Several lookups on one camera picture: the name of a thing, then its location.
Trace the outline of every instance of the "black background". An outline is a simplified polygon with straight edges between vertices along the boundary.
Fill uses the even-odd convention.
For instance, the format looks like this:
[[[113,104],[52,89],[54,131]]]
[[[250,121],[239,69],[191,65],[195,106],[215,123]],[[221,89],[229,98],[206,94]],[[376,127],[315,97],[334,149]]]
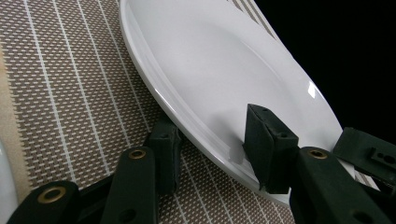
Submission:
[[[396,144],[396,10],[391,1],[256,3],[341,126]]]

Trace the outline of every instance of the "white plate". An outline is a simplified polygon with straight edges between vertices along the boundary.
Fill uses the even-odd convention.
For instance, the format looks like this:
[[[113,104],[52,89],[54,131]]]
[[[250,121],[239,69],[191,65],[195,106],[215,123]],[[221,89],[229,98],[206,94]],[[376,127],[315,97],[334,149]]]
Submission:
[[[276,113],[300,147],[331,150],[338,140],[342,128],[301,66],[225,0],[121,0],[120,23],[134,65],[162,109],[249,189],[289,203],[289,195],[258,191],[242,148],[248,104]]]
[[[0,141],[0,224],[7,223],[18,207],[17,191],[6,149]]]

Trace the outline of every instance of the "white stripe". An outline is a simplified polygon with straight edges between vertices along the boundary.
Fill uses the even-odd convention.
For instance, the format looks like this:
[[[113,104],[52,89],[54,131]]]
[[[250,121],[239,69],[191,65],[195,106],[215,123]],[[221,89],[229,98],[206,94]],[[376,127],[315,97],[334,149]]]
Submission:
[[[122,68],[123,68],[123,70],[124,70],[125,76],[128,78],[128,83],[129,83],[129,85],[131,86],[132,93],[134,94],[134,98],[136,99],[137,106],[139,107],[139,110],[140,110],[140,114],[142,115],[143,121],[144,121],[145,124],[146,124],[146,129],[147,129],[147,131],[149,132],[149,124],[148,124],[148,122],[146,121],[146,117],[145,117],[145,114],[143,113],[142,106],[140,105],[139,99],[137,98],[136,91],[134,90],[134,85],[132,84],[132,81],[131,81],[131,79],[129,78],[128,71],[127,71],[127,69],[126,69],[125,63],[124,63],[124,61],[123,61],[123,59],[122,59],[122,56],[121,56],[121,53],[120,53],[119,45],[117,44],[117,41],[116,41],[116,39],[114,38],[113,32],[111,31],[110,26],[108,25],[108,21],[107,21],[106,14],[105,14],[105,12],[103,11],[102,4],[101,4],[101,2],[100,2],[99,0],[98,0],[98,4],[99,4],[99,8],[100,8],[100,10],[101,10],[101,12],[102,12],[103,18],[105,19],[105,23],[106,23],[106,26],[107,26],[107,30],[110,32],[111,39],[113,39],[114,46],[115,46],[115,48],[116,48],[116,50],[117,50],[117,53],[119,54],[119,58],[120,58],[120,62],[121,62],[121,64],[122,64]]]
[[[228,219],[230,219],[230,222],[233,223],[233,219],[231,218],[230,212],[228,211],[228,208],[225,205],[225,202],[223,201],[223,199],[219,193],[218,185],[216,184],[215,179],[212,176],[212,172],[210,172],[209,167],[207,167],[204,156],[202,155],[202,153],[200,153],[200,154],[201,154],[201,160],[204,162],[205,168],[206,168],[207,172],[209,173],[209,176],[210,176],[210,179],[212,180],[213,186],[216,189],[216,193],[219,195],[221,204],[223,205],[224,210],[227,213]]]
[[[233,185],[233,190],[234,190],[235,193],[236,193],[236,197],[238,197],[238,200],[239,200],[239,202],[241,203],[242,208],[244,209],[245,214],[247,215],[247,220],[248,220],[248,222],[249,222],[249,223],[252,223],[251,220],[250,220],[250,215],[248,214],[248,211],[247,211],[247,209],[246,209],[244,203],[242,202],[241,197],[239,196],[238,190],[236,189],[235,184],[233,183],[233,180],[230,178],[229,175],[228,175],[228,178],[229,178],[229,180],[230,180],[230,182],[231,182],[231,185]]]
[[[70,59],[71,59],[72,64],[73,64],[73,69],[75,70],[75,73],[76,73],[78,86],[79,86],[79,89],[81,90],[82,99],[84,100],[84,105],[85,105],[85,108],[87,110],[88,117],[90,119],[90,123],[91,123],[91,127],[92,127],[92,130],[93,130],[93,134],[95,136],[95,140],[96,140],[95,142],[97,143],[97,145],[99,147],[99,153],[100,153],[100,156],[102,158],[102,162],[105,165],[106,174],[110,175],[110,170],[108,169],[105,153],[103,151],[102,144],[100,142],[98,132],[96,131],[96,125],[95,125],[95,123],[93,121],[93,117],[92,117],[92,114],[91,114],[91,109],[90,109],[90,106],[89,106],[88,101],[87,101],[87,96],[85,95],[84,87],[82,86],[82,82],[81,82],[81,79],[79,77],[79,73],[78,73],[78,70],[77,70],[76,62],[74,60],[73,52],[72,52],[70,44],[69,44],[69,39],[67,38],[67,34],[66,34],[65,30],[64,30],[64,24],[62,23],[62,19],[61,19],[61,16],[59,14],[58,7],[56,6],[55,0],[52,0],[52,3],[53,3],[53,7],[55,8],[55,12],[56,12],[56,15],[58,17],[59,24],[61,25],[62,33],[64,34],[64,41],[66,42],[67,50],[69,51]]]
[[[250,3],[248,2],[248,0],[241,0],[243,2],[245,2],[245,5],[247,6],[247,10],[250,11],[250,14],[254,17],[251,18],[251,16],[249,15],[249,17],[251,19],[253,19],[255,22],[257,22],[259,25],[262,26],[262,21],[260,21],[259,17],[257,16],[256,12],[254,12],[253,8],[250,6]]]
[[[378,186],[370,176],[355,170],[355,177],[357,177],[358,182],[362,183],[363,185],[379,190]]]
[[[233,3],[233,0],[227,0],[227,2],[229,2],[230,4],[232,4],[233,6],[235,6],[235,4]]]
[[[271,33],[271,35],[274,37],[274,39],[279,42],[284,48],[285,45],[282,43],[282,41],[280,40],[279,36],[277,36],[275,30],[272,28],[271,24],[268,22],[268,20],[265,18],[264,14],[262,14],[262,11],[259,9],[259,7],[257,6],[256,2],[252,1],[252,0],[247,0],[250,1],[251,5],[253,5],[253,7],[256,9],[257,13],[259,14],[259,16],[262,18],[262,20],[264,21],[264,27],[266,27],[269,32]]]
[[[184,223],[189,223],[189,221],[186,219],[186,216],[184,216],[183,209],[181,208],[180,202],[178,201],[178,197],[176,196],[175,193],[174,193],[174,198],[176,200],[178,210],[180,211],[180,214],[181,214],[181,217],[183,218]]]
[[[259,205],[260,211],[262,211],[262,215],[264,216],[265,222],[269,223],[267,215],[265,215],[264,210],[262,209],[262,205],[259,203],[259,200],[257,199],[257,195],[253,191],[251,191],[251,193],[253,194],[256,203]]]
[[[77,3],[78,3],[79,11],[81,12],[81,17],[84,20],[85,27],[87,28],[88,34],[90,36],[90,39],[91,39],[91,42],[92,42],[92,45],[93,45],[93,50],[95,51],[95,54],[96,54],[97,61],[99,62],[99,67],[100,67],[100,69],[102,71],[103,78],[105,80],[105,83],[106,83],[106,86],[107,86],[107,89],[108,89],[108,94],[110,95],[111,102],[112,102],[112,104],[114,106],[114,110],[116,111],[117,118],[119,120],[121,129],[122,129],[122,133],[123,133],[124,138],[125,138],[128,146],[129,146],[129,145],[131,145],[130,142],[129,142],[129,137],[128,137],[128,134],[126,133],[126,130],[124,128],[124,125],[123,125],[123,122],[122,122],[122,118],[121,118],[120,112],[119,112],[119,110],[117,108],[117,103],[116,103],[116,101],[114,99],[113,92],[111,90],[110,84],[108,83],[105,68],[102,66],[102,61],[100,60],[98,49],[96,48],[95,41],[93,40],[91,29],[88,26],[87,20],[85,19],[84,11],[82,10],[82,7],[81,7],[81,4],[79,3],[79,0],[77,0]]]
[[[206,211],[206,207],[205,207],[204,201],[202,200],[201,194],[199,193],[198,188],[197,188],[197,186],[195,185],[194,179],[192,178],[192,175],[191,175],[191,173],[190,173],[189,166],[187,165],[186,161],[184,160],[183,154],[180,154],[180,157],[181,157],[181,160],[183,161],[183,165],[186,167],[187,174],[189,174],[189,178],[190,178],[190,180],[191,180],[191,182],[192,182],[192,185],[194,186],[195,192],[196,192],[197,195],[198,195],[198,199],[199,199],[199,201],[200,201],[202,207],[204,208],[206,218],[207,218],[207,220],[209,221],[209,223],[212,223],[212,219],[209,217],[209,214],[208,214],[207,211]]]
[[[62,128],[61,121],[59,120],[58,109],[56,108],[55,99],[54,99],[53,94],[52,94],[52,88],[50,86],[49,75],[47,74],[46,65],[44,65],[44,59],[43,59],[43,56],[41,54],[40,45],[38,44],[37,35],[35,34],[35,26],[33,24],[32,16],[30,15],[29,7],[27,6],[27,0],[23,0],[23,3],[24,3],[26,14],[27,14],[27,17],[28,17],[28,20],[29,20],[29,23],[30,23],[30,28],[32,29],[32,34],[33,34],[33,38],[35,40],[35,48],[37,49],[38,58],[40,59],[40,62],[41,62],[41,69],[43,70],[44,79],[46,80],[46,85],[47,85],[47,90],[49,92],[49,99],[50,99],[50,102],[51,102],[53,115],[54,115],[55,120],[56,120],[56,125],[58,126],[59,135],[61,137],[62,146],[63,146],[63,149],[64,149],[64,156],[66,158],[67,167],[69,168],[70,176],[72,178],[71,181],[76,182],[76,176],[74,174],[73,165],[72,165],[72,162],[70,160],[70,154],[69,154],[69,151],[67,150],[66,139],[64,138],[64,130]]]
[[[277,214],[277,216],[279,217],[280,221],[281,221],[283,224],[285,224],[285,222],[283,222],[283,218],[282,218],[282,216],[280,215],[279,211],[277,211],[277,207],[275,206],[275,203],[271,202],[271,204],[272,204],[272,206],[275,208],[276,214]]]
[[[250,17],[250,15],[248,14],[248,12],[247,12],[247,10],[245,9],[245,7],[244,7],[244,5],[242,4],[242,2],[240,1],[240,0],[235,0],[236,1],[236,3],[238,4],[238,6],[241,8],[241,10],[243,11],[243,12],[245,12],[245,14],[247,14],[249,17]]]

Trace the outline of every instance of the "woven placemat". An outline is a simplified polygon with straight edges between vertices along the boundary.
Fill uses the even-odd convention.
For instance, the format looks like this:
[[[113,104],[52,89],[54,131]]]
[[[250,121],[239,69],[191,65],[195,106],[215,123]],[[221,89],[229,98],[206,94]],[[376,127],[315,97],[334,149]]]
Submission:
[[[254,1],[229,3],[272,32]],[[125,48],[119,10],[117,0],[0,4],[29,189],[55,180],[84,189],[111,175],[121,152],[141,146],[161,114]],[[289,208],[241,186],[190,142],[181,159],[179,191],[161,198],[162,223],[294,223]],[[17,187],[22,200],[29,192]]]

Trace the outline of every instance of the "striped placemat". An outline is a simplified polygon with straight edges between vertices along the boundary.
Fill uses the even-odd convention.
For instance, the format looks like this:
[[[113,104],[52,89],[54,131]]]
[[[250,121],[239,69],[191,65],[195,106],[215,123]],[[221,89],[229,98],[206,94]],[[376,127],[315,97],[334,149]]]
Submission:
[[[253,0],[229,3],[277,39]],[[20,201],[51,181],[84,189],[111,175],[162,112],[125,48],[117,0],[2,1],[0,43],[12,102],[1,109],[13,111],[4,122],[18,130],[4,141],[14,143],[7,154]],[[161,223],[294,223],[289,208],[241,186],[190,142],[181,159]]]

